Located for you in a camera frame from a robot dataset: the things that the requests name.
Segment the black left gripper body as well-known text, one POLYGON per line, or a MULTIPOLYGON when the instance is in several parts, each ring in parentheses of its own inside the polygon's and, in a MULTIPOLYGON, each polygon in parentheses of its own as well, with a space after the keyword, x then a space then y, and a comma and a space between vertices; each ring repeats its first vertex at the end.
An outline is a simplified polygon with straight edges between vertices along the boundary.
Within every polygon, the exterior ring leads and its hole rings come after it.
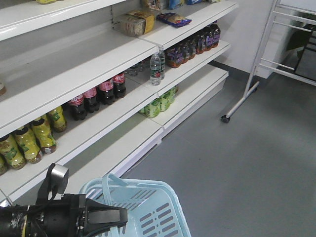
POLYGON ((44 211, 42 227, 46 237, 79 237, 83 230, 85 195, 66 194, 54 200, 44 211))

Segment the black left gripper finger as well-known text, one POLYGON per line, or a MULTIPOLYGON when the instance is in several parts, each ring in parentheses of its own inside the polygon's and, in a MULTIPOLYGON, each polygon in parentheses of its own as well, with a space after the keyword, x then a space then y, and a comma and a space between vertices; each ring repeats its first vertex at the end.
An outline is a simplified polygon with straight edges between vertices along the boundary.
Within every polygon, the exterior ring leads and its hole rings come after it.
POLYGON ((99 234, 112 227, 123 227, 128 222, 127 209, 101 204, 86 199, 85 233, 99 234))

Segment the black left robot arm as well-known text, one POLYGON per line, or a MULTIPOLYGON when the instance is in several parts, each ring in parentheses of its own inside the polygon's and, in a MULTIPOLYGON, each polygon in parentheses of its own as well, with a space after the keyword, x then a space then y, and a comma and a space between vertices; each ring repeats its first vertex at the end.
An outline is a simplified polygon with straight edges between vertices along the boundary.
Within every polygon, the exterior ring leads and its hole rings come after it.
POLYGON ((127 209, 101 204, 83 194, 0 209, 2 237, 95 237, 127 222, 127 209))

